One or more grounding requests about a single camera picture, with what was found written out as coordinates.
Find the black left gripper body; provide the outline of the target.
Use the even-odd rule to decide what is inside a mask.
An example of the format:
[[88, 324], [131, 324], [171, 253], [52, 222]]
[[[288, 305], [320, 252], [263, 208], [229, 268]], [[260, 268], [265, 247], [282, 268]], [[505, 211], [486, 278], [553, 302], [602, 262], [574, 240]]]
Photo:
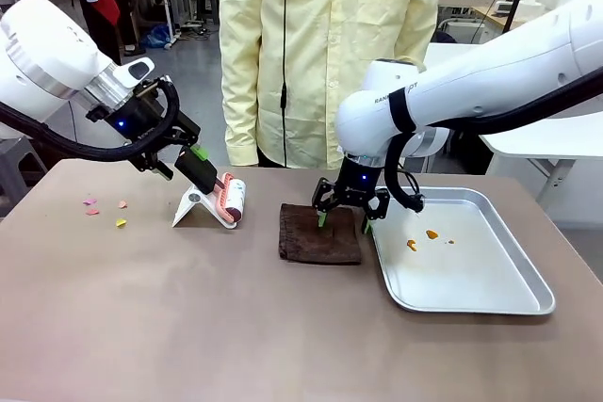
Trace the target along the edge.
[[[142, 81], [118, 107], [96, 104], [86, 113], [86, 118], [92, 122], [106, 122], [134, 144], [149, 137], [160, 123], [167, 121], [168, 107], [174, 101], [179, 102], [175, 85], [169, 77], [158, 77]], [[144, 158], [156, 158], [160, 151], [171, 145], [189, 145], [189, 117], [180, 110], [168, 122], [166, 131], [146, 145], [141, 155]]]

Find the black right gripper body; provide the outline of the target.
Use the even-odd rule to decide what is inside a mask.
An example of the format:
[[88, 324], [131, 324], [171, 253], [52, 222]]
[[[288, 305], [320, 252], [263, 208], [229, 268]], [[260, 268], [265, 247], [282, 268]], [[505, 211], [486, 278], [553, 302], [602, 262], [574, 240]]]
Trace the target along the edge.
[[334, 183], [332, 207], [382, 208], [384, 194], [377, 189], [382, 170], [383, 164], [375, 167], [373, 158], [345, 155]]

